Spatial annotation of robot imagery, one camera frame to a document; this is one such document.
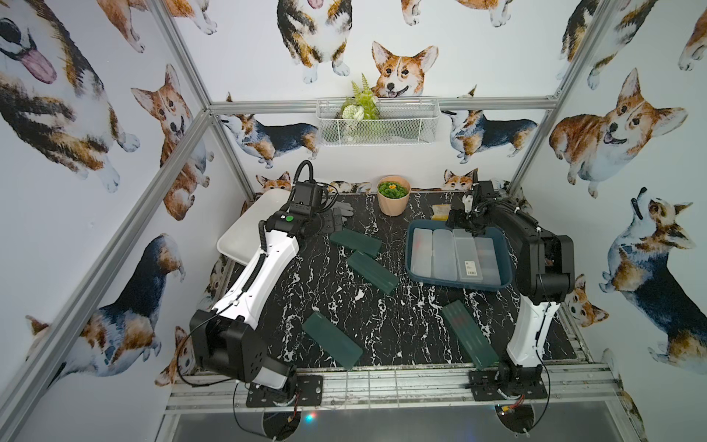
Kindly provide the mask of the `teal storage box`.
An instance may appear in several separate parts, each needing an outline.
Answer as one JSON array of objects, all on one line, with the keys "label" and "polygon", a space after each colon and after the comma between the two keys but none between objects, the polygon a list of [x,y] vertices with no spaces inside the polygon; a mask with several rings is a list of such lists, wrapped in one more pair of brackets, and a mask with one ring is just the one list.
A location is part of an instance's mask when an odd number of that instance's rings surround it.
[{"label": "teal storage box", "polygon": [[514,273],[500,229],[474,236],[434,220],[416,220],[408,227],[405,268],[416,282],[480,291],[508,287]]}]

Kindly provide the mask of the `clear case with red pen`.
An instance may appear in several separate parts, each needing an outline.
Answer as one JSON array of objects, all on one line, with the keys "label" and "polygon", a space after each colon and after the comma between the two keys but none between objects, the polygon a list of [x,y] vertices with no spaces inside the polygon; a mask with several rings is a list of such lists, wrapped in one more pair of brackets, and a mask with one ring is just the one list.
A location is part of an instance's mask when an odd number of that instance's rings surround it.
[{"label": "clear case with red pen", "polygon": [[411,271],[416,276],[431,278],[433,269],[433,232],[416,228],[412,232]]}]

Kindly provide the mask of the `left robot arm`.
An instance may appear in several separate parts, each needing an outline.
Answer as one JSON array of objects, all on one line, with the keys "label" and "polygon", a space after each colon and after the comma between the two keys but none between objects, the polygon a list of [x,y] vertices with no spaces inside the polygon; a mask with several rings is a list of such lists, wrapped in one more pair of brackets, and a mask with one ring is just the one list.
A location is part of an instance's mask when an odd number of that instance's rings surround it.
[{"label": "left robot arm", "polygon": [[275,284],[298,255],[298,236],[314,219],[283,209],[259,222],[260,246],[235,285],[209,311],[199,309],[191,318],[188,338],[197,368],[270,390],[286,401],[296,395],[296,368],[269,355],[257,328]]}]

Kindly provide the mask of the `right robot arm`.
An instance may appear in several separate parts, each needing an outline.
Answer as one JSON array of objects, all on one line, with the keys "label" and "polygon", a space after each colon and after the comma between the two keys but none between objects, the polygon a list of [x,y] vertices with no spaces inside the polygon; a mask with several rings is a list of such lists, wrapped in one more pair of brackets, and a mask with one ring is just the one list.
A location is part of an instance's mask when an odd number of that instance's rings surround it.
[{"label": "right robot arm", "polygon": [[502,230],[514,244],[517,266],[513,286],[520,294],[514,333],[502,357],[495,384],[505,394],[541,380],[544,346],[550,325],[567,294],[574,289],[574,243],[556,235],[517,207],[493,198],[470,210],[453,209],[447,226],[484,233]]}]

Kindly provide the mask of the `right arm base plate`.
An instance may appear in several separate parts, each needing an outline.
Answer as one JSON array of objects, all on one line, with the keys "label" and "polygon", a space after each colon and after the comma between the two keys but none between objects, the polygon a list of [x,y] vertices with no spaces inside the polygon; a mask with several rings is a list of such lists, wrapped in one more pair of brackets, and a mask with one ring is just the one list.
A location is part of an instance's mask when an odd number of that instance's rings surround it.
[{"label": "right arm base plate", "polygon": [[511,379],[499,375],[497,370],[470,371],[467,389],[475,401],[517,401],[545,400],[549,397],[548,390],[541,375],[533,374],[529,379]]}]

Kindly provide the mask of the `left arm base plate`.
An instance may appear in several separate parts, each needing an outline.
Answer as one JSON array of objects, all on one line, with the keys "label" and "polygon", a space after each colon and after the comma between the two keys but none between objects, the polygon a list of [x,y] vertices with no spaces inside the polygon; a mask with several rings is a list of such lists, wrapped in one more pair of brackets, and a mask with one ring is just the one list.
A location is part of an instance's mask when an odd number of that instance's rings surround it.
[{"label": "left arm base plate", "polygon": [[248,408],[272,408],[287,406],[319,406],[322,403],[324,377],[316,375],[294,375],[282,389],[253,384],[249,388]]}]

